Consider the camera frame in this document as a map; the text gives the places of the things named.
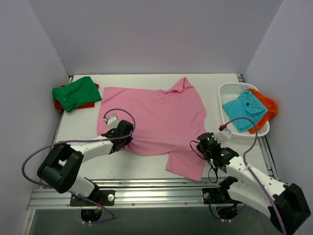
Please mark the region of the pink t-shirt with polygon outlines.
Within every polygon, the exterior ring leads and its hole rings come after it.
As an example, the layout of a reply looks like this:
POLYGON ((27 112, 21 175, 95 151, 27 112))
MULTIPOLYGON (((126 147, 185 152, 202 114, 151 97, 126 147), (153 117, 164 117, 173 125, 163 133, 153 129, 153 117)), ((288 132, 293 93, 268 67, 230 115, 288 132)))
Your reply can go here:
POLYGON ((206 132, 206 110, 187 78, 167 91, 106 87, 98 115, 98 135, 109 130, 103 118, 110 109, 119 120, 136 122, 126 151, 141 156, 167 154, 166 170, 193 181, 202 179, 205 161, 189 143, 206 132))

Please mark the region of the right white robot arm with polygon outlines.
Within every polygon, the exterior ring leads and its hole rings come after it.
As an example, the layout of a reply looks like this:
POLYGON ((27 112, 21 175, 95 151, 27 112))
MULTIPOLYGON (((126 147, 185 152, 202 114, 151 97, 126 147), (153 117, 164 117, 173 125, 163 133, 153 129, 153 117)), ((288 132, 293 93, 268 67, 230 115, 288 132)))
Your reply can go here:
POLYGON ((267 216, 284 235, 294 234, 311 216, 303 190, 285 184, 251 166, 244 157, 221 145, 230 139, 225 130, 204 133, 197 138, 197 149, 203 158, 225 174, 218 185, 217 196, 223 202, 238 201, 267 216))

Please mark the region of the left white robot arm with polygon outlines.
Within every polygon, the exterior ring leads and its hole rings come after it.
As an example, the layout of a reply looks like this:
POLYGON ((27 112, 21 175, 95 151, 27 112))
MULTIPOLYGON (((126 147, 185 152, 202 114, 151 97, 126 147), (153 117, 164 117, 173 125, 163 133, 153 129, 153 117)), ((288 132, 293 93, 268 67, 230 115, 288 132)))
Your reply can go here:
POLYGON ((58 144, 40 165, 37 176, 57 192, 78 194, 87 205, 94 205, 103 196, 93 181, 79 176, 81 164, 118 152, 132 141, 133 130, 132 123, 121 120, 115 128, 98 136, 93 142, 58 144))

